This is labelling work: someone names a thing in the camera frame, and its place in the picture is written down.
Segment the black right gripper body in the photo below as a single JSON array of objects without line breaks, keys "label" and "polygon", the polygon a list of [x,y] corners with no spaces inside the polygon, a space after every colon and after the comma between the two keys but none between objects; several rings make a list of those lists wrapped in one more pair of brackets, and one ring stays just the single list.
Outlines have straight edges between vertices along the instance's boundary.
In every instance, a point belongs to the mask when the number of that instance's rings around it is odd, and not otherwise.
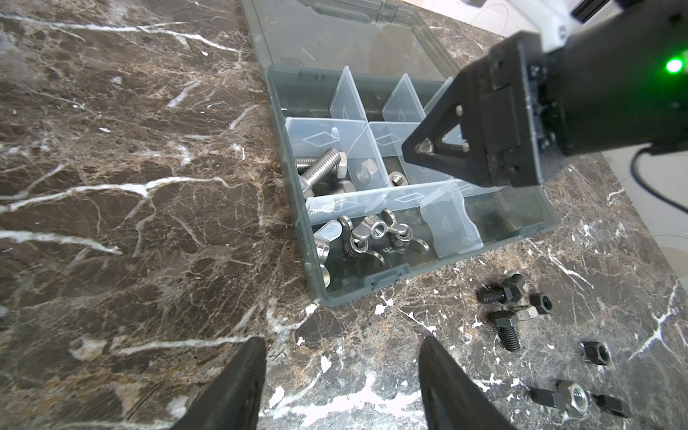
[{"label": "black right gripper body", "polygon": [[686,2],[619,6],[617,16],[583,28],[563,1],[515,3],[535,32],[505,39],[467,69],[485,186],[540,185],[568,158],[591,152],[686,150]]}]

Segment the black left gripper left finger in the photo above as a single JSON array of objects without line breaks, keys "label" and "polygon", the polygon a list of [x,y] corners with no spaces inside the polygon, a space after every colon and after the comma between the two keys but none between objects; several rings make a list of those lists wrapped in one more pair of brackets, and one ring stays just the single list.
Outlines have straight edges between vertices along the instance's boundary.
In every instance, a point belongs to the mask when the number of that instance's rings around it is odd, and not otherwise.
[{"label": "black left gripper left finger", "polygon": [[249,338],[173,428],[256,429],[266,365],[265,339]]}]

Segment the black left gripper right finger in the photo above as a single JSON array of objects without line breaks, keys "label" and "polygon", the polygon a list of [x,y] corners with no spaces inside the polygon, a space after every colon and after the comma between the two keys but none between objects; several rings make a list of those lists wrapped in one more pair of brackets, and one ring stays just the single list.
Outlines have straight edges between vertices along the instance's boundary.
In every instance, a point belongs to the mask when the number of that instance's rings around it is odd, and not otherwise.
[{"label": "black left gripper right finger", "polygon": [[419,351],[419,383],[430,429],[512,429],[434,336]]}]

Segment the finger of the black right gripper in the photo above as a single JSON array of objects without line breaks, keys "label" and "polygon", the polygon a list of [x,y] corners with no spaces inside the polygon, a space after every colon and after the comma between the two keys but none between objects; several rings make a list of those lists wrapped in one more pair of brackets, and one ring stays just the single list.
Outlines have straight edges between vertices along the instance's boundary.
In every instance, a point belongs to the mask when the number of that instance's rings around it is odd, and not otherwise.
[{"label": "finger of the black right gripper", "polygon": [[475,83],[464,70],[431,98],[426,116],[402,145],[408,163],[475,186],[487,184],[487,158],[479,142]]}]

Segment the silver wing nut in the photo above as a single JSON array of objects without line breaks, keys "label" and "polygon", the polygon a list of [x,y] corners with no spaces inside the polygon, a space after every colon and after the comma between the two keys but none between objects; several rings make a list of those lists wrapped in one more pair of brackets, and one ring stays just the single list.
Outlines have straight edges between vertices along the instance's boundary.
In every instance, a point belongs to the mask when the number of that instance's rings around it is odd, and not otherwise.
[{"label": "silver wing nut", "polygon": [[324,285],[326,288],[328,288],[331,284],[331,274],[326,268],[325,263],[331,252],[331,243],[340,238],[341,234],[342,225],[340,222],[338,222],[338,220],[330,220],[326,222],[326,224],[322,225],[322,227],[320,227],[320,229],[314,233],[316,254],[320,263],[322,279],[324,280]]},{"label": "silver wing nut", "polygon": [[430,252],[428,243],[423,239],[415,238],[412,228],[408,224],[400,222],[393,211],[383,209],[381,216],[387,226],[387,231],[391,236],[391,243],[394,247],[410,248],[421,254]]},{"label": "silver wing nut", "polygon": [[356,227],[353,221],[345,215],[340,215],[338,222],[342,226],[342,244],[344,253],[352,258],[369,258],[376,265],[383,267],[385,259],[381,254],[370,247],[370,240],[383,238],[388,227],[377,215],[369,215],[361,220]]}]

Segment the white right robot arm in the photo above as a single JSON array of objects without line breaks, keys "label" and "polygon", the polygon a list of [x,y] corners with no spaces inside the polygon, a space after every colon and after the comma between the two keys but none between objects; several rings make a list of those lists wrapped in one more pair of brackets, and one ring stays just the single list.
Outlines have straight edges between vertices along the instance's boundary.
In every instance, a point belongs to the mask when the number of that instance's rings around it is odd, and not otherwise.
[{"label": "white right robot arm", "polygon": [[517,1],[533,25],[462,68],[402,145],[408,163],[483,187],[540,186],[572,157],[687,147],[684,1],[623,1],[588,27],[563,1]]}]

